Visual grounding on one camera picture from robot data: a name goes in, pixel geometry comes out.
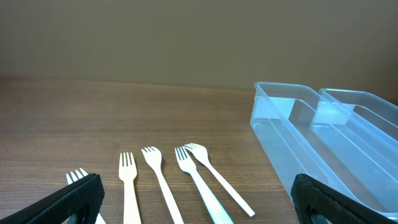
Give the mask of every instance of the brown wooden surface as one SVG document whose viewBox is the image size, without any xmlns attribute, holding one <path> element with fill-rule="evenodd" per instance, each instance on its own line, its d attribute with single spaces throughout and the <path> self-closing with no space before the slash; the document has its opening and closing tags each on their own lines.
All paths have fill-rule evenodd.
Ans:
<svg viewBox="0 0 398 224">
<path fill-rule="evenodd" d="M 65 173 L 101 175 L 107 223 L 123 222 L 119 153 L 131 151 L 143 224 L 172 223 L 141 152 L 162 151 L 163 173 L 185 223 L 212 223 L 174 148 L 206 146 L 219 173 L 256 212 L 248 217 L 210 171 L 198 171 L 235 223 L 298 223 L 249 120 L 253 91 L 129 83 L 0 78 L 0 218 L 64 187 Z"/>
</svg>

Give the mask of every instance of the utensil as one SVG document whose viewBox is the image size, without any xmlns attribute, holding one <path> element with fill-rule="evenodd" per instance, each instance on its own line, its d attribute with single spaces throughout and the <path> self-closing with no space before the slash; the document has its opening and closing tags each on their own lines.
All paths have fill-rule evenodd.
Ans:
<svg viewBox="0 0 398 224">
<path fill-rule="evenodd" d="M 76 177 L 76 175 L 71 171 L 71 172 L 70 172 L 70 175 L 72 176 L 72 179 L 71 179 L 71 178 L 69 177 L 69 175 L 67 174 L 67 182 L 68 182 L 68 184 L 71 184 L 71 183 L 73 183 L 73 182 L 75 182 L 75 181 L 77 181 L 77 180 L 79 180 L 79 179 L 82 179 L 83 176 L 85 177 L 85 176 L 88 175 L 87 172 L 86 172 L 85 170 L 83 170 L 82 168 L 80 168 L 80 171 L 81 171 L 81 173 L 80 173 L 79 171 L 75 170 L 77 177 Z M 97 215 L 97 220 L 95 221 L 95 224 L 106 224 L 105 221 L 104 221 L 104 219 L 102 218 L 102 216 L 101 216 L 100 214 Z"/>
<path fill-rule="evenodd" d="M 134 179 L 137 177 L 136 163 L 132 153 L 120 153 L 119 178 L 124 182 L 124 224 L 141 224 Z"/>
<path fill-rule="evenodd" d="M 172 192 L 167 185 L 166 180 L 162 174 L 162 153 L 156 147 L 145 147 L 141 149 L 145 160 L 147 161 L 150 168 L 152 168 L 159 180 L 160 188 L 162 189 L 162 193 L 164 199 L 166 200 L 166 204 L 169 208 L 170 214 L 172 215 L 174 223 L 183 224 L 183 220 L 181 217 L 180 210 L 175 203 Z"/>
<path fill-rule="evenodd" d="M 195 163 L 192 161 L 188 152 L 183 147 L 175 148 L 175 156 L 181 170 L 191 175 L 193 181 L 198 187 L 199 193 L 205 202 L 206 208 L 210 213 L 211 219 L 215 224 L 233 223 L 223 206 L 211 192 L 205 181 L 197 171 Z"/>
<path fill-rule="evenodd" d="M 250 208 L 250 206 L 243 200 L 243 198 L 233 189 L 233 187 L 224 179 L 223 176 L 221 176 L 216 169 L 210 164 L 207 150 L 205 147 L 195 144 L 195 143 L 190 143 L 184 145 L 184 148 L 192 152 L 192 154 L 195 156 L 195 158 L 201 162 L 207 169 L 210 170 L 210 172 L 217 178 L 217 180 L 220 182 L 220 184 L 225 188 L 225 190 L 232 196 L 232 198 L 235 199 L 235 201 L 243 208 L 243 210 L 250 216 L 252 217 L 255 213 L 253 209 Z"/>
</svg>

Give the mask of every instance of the white plastic fork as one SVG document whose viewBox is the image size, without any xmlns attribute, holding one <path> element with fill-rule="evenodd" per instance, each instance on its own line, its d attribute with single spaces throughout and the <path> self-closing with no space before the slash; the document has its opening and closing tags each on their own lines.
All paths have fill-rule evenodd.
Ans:
<svg viewBox="0 0 398 224">
<path fill-rule="evenodd" d="M 199 162 L 201 162 L 205 167 L 207 167 L 207 169 L 210 170 L 210 172 L 217 178 L 217 180 L 225 188 L 225 190 L 232 196 L 232 198 L 235 199 L 235 201 L 243 208 L 243 210 L 250 217 L 252 217 L 255 214 L 253 209 L 251 209 L 251 207 L 243 200 L 243 198 L 236 192 L 236 190 L 210 164 L 207 150 L 205 147 L 203 147 L 199 144 L 190 143 L 190 144 L 186 144 L 184 146 L 184 148 L 189 150 L 190 152 L 192 152 L 192 154 L 195 156 L 195 158 Z"/>
<path fill-rule="evenodd" d="M 181 170 L 189 173 L 197 185 L 199 193 L 205 202 L 206 208 L 213 222 L 215 224 L 233 224 L 223 206 L 220 204 L 216 196 L 214 196 L 210 188 L 198 173 L 197 166 L 192 161 L 188 152 L 183 147 L 177 147 L 175 148 L 175 156 L 177 157 L 178 165 L 180 166 Z"/>
<path fill-rule="evenodd" d="M 166 180 L 162 174 L 162 153 L 153 146 L 145 147 L 141 149 L 145 160 L 147 161 L 150 168 L 152 168 L 156 174 L 156 177 L 159 180 L 160 188 L 162 189 L 162 193 L 164 199 L 166 200 L 167 207 L 169 208 L 170 214 L 172 215 L 173 221 L 175 224 L 184 224 L 180 210 L 175 203 L 172 192 L 170 191 L 169 186 L 167 185 Z"/>
<path fill-rule="evenodd" d="M 79 171 L 75 170 L 77 177 L 72 171 L 70 172 L 70 175 L 72 176 L 72 178 L 70 178 L 69 175 L 67 174 L 67 182 L 68 182 L 68 184 L 71 184 L 71 183 L 73 183 L 73 182 L 75 182 L 77 180 L 80 180 L 83 177 L 88 175 L 87 172 L 85 170 L 83 170 L 82 168 L 80 168 L 80 171 L 81 171 L 81 173 Z M 95 224 L 106 224 L 104 219 L 102 218 L 102 216 L 100 214 L 97 215 L 97 220 L 95 221 Z"/>
<path fill-rule="evenodd" d="M 141 224 L 134 179 L 137 177 L 137 167 L 132 153 L 120 153 L 119 178 L 124 182 L 124 224 Z"/>
</svg>

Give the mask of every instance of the beige wall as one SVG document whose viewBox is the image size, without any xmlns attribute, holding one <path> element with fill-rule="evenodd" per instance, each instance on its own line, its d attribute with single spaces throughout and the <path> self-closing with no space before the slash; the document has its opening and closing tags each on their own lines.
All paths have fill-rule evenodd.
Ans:
<svg viewBox="0 0 398 224">
<path fill-rule="evenodd" d="M 398 96 L 397 0 L 2 0 L 0 73 Z"/>
</svg>

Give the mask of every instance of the plastic fork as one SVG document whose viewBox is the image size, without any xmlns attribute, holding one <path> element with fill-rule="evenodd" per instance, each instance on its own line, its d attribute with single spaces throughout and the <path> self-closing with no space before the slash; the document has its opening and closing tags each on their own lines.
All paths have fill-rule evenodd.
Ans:
<svg viewBox="0 0 398 224">
<path fill-rule="evenodd" d="M 141 224 L 134 179 L 137 177 L 137 167 L 132 153 L 120 153 L 119 178 L 124 182 L 124 224 Z"/>
<path fill-rule="evenodd" d="M 87 176 L 87 172 L 85 170 L 83 170 L 82 168 L 80 168 L 80 171 L 75 170 L 76 175 L 71 171 L 70 175 L 72 176 L 72 178 L 69 177 L 69 175 L 67 174 L 67 182 L 68 184 L 71 184 L 79 179 L 82 179 L 83 177 Z M 104 219 L 102 218 L 102 216 L 100 214 L 97 215 L 97 220 L 95 221 L 95 224 L 106 224 Z"/>
<path fill-rule="evenodd" d="M 202 179 L 197 171 L 195 163 L 192 161 L 188 152 L 183 147 L 175 148 L 175 156 L 177 157 L 178 165 L 181 170 L 189 173 L 198 187 L 199 193 L 205 202 L 206 208 L 210 213 L 211 219 L 215 224 L 233 223 L 229 215 L 226 213 L 223 206 L 211 192 L 205 181 Z"/>
<path fill-rule="evenodd" d="M 159 180 L 160 188 L 162 189 L 164 199 L 166 200 L 166 204 L 169 208 L 170 214 L 172 215 L 174 223 L 184 224 L 180 210 L 178 209 L 177 204 L 175 203 L 175 200 L 173 198 L 172 192 L 170 191 L 170 188 L 167 185 L 167 182 L 162 174 L 162 169 L 161 169 L 162 153 L 156 147 L 153 146 L 145 147 L 141 149 L 141 151 L 148 165 L 150 166 L 150 168 L 154 170 L 156 177 Z"/>
<path fill-rule="evenodd" d="M 217 178 L 217 180 L 220 182 L 220 184 L 225 188 L 225 190 L 232 196 L 232 198 L 235 199 L 235 201 L 243 208 L 243 210 L 250 216 L 252 217 L 255 213 L 253 209 L 250 208 L 250 206 L 243 200 L 243 198 L 233 189 L 233 187 L 224 179 L 223 176 L 221 176 L 216 169 L 210 164 L 207 150 L 205 147 L 195 144 L 195 143 L 190 143 L 186 144 L 184 146 L 185 149 L 189 150 L 192 152 L 192 154 L 195 156 L 195 158 L 201 162 L 207 169 L 210 170 L 210 172 Z"/>
</svg>

